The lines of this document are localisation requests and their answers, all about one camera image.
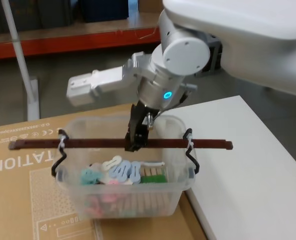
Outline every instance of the white robot arm segment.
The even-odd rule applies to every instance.
[[[164,12],[159,25],[162,44],[152,54],[135,53],[123,66],[70,78],[70,102],[75,106],[93,103],[100,94],[138,80],[139,101],[149,108],[165,110],[184,77],[208,63],[210,51],[206,34],[175,26]]]
[[[218,37],[232,76],[296,95],[296,0],[163,0],[175,24]]]

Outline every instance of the dark brown rod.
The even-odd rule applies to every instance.
[[[193,139],[196,149],[228,149],[233,148],[232,142],[220,139]],[[55,149],[59,146],[59,139],[20,139],[9,144],[10,150],[19,149]],[[125,139],[66,139],[65,148],[124,148]],[[144,148],[150,149],[175,149],[188,147],[186,139],[149,139]]]

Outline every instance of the pink object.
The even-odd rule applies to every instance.
[[[94,218],[100,218],[103,215],[103,211],[100,208],[99,200],[96,196],[90,196],[89,201],[91,203],[91,207],[86,209],[86,212],[90,214]]]
[[[118,199],[118,197],[116,194],[104,194],[101,197],[101,201],[104,203],[114,203],[117,201],[117,199]]]
[[[86,209],[86,213],[90,214],[92,218],[101,218],[103,216],[103,212],[101,209],[98,210],[91,207],[88,207]]]
[[[110,180],[108,184],[120,184],[117,180]]]

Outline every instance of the blue plastic clip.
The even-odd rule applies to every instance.
[[[133,182],[133,184],[140,183],[140,180],[141,180],[140,167],[141,167],[141,164],[138,161],[133,161],[131,163],[130,181]]]
[[[123,160],[121,164],[116,168],[117,180],[119,183],[124,183],[131,172],[131,163],[128,160]]]
[[[120,169],[118,169],[119,166],[114,166],[109,170],[109,177],[112,179],[115,179],[118,175],[118,171],[120,171]]]

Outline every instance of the white plastic clip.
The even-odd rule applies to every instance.
[[[59,143],[59,145],[58,145],[58,150],[60,150],[60,148],[63,148],[63,149],[64,149],[64,147],[65,147],[64,140],[65,140],[66,138],[67,138],[67,137],[64,136],[64,135],[61,136],[60,143]]]
[[[101,170],[104,172],[107,172],[112,167],[119,165],[122,162],[122,157],[119,155],[116,155],[112,158],[110,161],[105,161],[102,163]]]
[[[188,146],[187,149],[191,146],[191,148],[193,149],[193,141],[192,141],[192,133],[189,133],[187,136],[188,139]]]

